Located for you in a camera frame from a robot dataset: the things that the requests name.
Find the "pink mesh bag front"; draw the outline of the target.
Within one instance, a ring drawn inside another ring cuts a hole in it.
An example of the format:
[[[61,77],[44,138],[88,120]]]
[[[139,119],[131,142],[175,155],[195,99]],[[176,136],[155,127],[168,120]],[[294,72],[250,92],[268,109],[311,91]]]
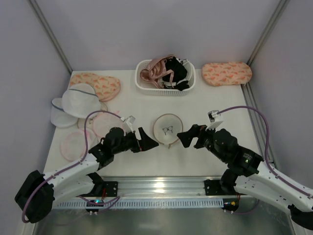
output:
[[[60,151],[70,162],[82,158],[86,151],[84,130],[76,129],[64,136],[60,142]]]

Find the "pink trimmed mesh bag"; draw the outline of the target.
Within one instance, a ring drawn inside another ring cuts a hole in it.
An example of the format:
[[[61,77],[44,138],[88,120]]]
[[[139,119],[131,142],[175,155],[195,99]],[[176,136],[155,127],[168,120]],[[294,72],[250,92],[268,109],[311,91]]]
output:
[[[123,129],[123,120],[115,114],[99,112],[92,118],[92,130],[97,136],[98,142],[114,127]]]

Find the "beige bag under pile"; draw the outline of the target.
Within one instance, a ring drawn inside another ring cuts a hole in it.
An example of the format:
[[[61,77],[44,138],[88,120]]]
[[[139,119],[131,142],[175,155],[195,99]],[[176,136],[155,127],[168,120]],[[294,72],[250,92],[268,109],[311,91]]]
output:
[[[107,107],[107,105],[104,102],[100,102],[100,104],[101,104],[100,110],[103,110],[103,111],[107,111],[108,110],[108,107]],[[90,130],[93,129],[93,122],[94,122],[95,118],[99,114],[101,114],[101,113],[94,114],[87,120],[86,127],[88,129],[90,129]],[[85,126],[85,118],[79,118],[78,121],[77,121],[77,128],[83,130],[84,126]]]

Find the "white plastic basket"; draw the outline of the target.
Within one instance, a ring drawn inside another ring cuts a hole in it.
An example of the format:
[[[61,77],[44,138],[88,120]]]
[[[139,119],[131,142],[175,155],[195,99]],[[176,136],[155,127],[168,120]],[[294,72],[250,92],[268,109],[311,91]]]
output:
[[[157,96],[184,96],[187,95],[196,84],[196,70],[194,65],[187,61],[183,65],[187,70],[187,81],[189,88],[180,91],[177,89],[158,89],[152,83],[146,82],[141,79],[140,72],[147,67],[151,62],[151,59],[143,60],[139,62],[135,69],[134,81],[136,88],[139,92],[145,95],[157,95]]]

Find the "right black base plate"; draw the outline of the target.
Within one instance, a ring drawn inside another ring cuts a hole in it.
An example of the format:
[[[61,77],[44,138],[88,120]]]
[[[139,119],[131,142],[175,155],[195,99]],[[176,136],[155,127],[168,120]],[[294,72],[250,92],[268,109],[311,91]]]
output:
[[[235,191],[234,183],[209,179],[204,180],[203,183],[206,196],[245,195]]]

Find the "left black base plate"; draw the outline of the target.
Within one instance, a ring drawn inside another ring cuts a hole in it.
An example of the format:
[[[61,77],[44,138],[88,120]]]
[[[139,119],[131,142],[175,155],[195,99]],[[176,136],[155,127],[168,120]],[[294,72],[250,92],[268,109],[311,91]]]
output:
[[[118,191],[117,181],[104,181],[96,183],[89,193],[82,194],[83,197],[116,197]]]

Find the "peach patterned bag right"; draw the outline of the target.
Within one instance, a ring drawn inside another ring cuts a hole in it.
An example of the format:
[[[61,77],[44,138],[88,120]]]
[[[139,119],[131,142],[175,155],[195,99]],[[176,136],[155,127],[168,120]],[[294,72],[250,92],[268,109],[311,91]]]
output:
[[[244,62],[207,63],[202,78],[211,86],[245,85],[252,78],[251,68]]]

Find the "white mesh bag lower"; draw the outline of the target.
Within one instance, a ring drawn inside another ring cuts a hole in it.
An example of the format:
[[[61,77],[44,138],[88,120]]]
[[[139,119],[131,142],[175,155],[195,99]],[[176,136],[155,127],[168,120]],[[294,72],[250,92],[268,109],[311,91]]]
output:
[[[51,101],[50,122],[58,128],[68,128],[75,125],[78,118],[69,115],[63,110],[62,99],[54,98]]]

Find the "peach patterned bag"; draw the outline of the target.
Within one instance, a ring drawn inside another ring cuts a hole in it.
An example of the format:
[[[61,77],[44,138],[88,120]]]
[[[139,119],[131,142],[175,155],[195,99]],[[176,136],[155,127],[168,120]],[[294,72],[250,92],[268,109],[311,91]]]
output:
[[[202,78],[211,86],[245,85],[252,78],[251,68],[244,62],[207,63]]]
[[[121,90],[120,80],[112,76],[102,76],[91,72],[75,74],[70,79],[70,86],[75,84],[91,85],[95,94],[102,102],[107,102],[115,98]]]

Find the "white mesh bag blue trim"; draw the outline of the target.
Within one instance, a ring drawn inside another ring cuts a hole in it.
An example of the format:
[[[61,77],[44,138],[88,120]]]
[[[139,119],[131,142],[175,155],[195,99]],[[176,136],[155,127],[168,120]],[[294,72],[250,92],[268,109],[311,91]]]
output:
[[[101,103],[91,85],[78,83],[68,88],[62,96],[63,110],[76,118],[86,118],[90,113],[99,111]]]

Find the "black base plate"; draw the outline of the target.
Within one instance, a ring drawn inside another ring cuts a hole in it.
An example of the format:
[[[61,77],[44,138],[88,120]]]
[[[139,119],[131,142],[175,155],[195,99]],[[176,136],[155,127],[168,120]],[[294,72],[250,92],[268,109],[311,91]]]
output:
[[[235,191],[234,183],[209,179],[204,180],[203,183],[206,196],[245,195]]]
[[[96,183],[89,193],[82,194],[83,197],[116,197],[118,191],[117,181],[104,181]]]

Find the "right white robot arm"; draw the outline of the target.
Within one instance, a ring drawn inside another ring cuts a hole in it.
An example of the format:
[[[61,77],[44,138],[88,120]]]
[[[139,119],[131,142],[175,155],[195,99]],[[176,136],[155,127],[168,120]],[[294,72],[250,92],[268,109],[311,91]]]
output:
[[[227,170],[220,179],[227,193],[253,196],[282,210],[299,226],[313,228],[313,190],[264,162],[259,154],[238,145],[237,139],[225,129],[210,130],[205,125],[193,125],[178,133],[183,146],[188,148],[197,138],[195,148],[206,148],[223,163]]]

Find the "beige round laundry bag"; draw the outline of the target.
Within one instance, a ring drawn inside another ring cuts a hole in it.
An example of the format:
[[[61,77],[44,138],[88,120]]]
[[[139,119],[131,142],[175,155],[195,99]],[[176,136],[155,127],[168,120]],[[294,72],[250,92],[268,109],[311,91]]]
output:
[[[183,132],[183,122],[175,114],[163,114],[153,124],[154,138],[168,149],[179,141],[177,134],[181,132]]]

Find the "black bra in basket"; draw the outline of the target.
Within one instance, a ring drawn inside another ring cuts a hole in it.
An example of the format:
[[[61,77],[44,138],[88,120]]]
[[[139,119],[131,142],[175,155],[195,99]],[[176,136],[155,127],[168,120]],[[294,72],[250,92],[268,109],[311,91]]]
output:
[[[176,57],[167,58],[165,62],[165,67],[167,71],[172,70],[174,72],[172,82],[170,82],[170,74],[163,76],[162,81],[163,87],[165,89],[176,89],[179,91],[183,91],[190,87],[188,81],[186,80],[188,72],[182,64],[181,60]]]

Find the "aluminium mounting rail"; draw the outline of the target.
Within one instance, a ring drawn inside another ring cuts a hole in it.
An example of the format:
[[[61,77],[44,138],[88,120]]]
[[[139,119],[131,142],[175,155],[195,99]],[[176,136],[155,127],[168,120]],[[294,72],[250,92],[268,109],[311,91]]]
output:
[[[117,181],[117,196],[121,197],[175,197],[206,196],[204,180],[219,177],[101,177],[103,181]]]

